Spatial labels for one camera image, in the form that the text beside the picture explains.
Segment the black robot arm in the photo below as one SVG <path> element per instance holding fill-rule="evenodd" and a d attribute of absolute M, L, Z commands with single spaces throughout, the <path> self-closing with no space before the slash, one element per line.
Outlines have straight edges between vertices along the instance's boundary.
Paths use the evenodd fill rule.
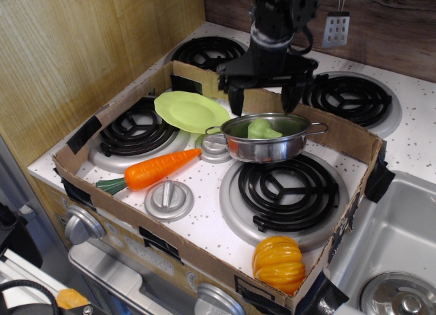
<path fill-rule="evenodd" d="M 241 115 L 247 89 L 279 87 L 284 113 L 294 111 L 312 90 L 317 61 L 307 58 L 317 0 L 253 0 L 250 42 L 246 53 L 217 67 L 219 89 Z"/>

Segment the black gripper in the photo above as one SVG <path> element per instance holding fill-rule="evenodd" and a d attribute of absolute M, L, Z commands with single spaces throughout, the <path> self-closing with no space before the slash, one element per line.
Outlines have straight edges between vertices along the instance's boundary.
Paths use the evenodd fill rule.
<path fill-rule="evenodd" d="M 316 60 L 299 52 L 252 45 L 243 56 L 217 67 L 218 88 L 228 92 L 232 113 L 241 116 L 245 89 L 282 87 L 282 108 L 290 114 L 306 96 L 317 67 Z"/>

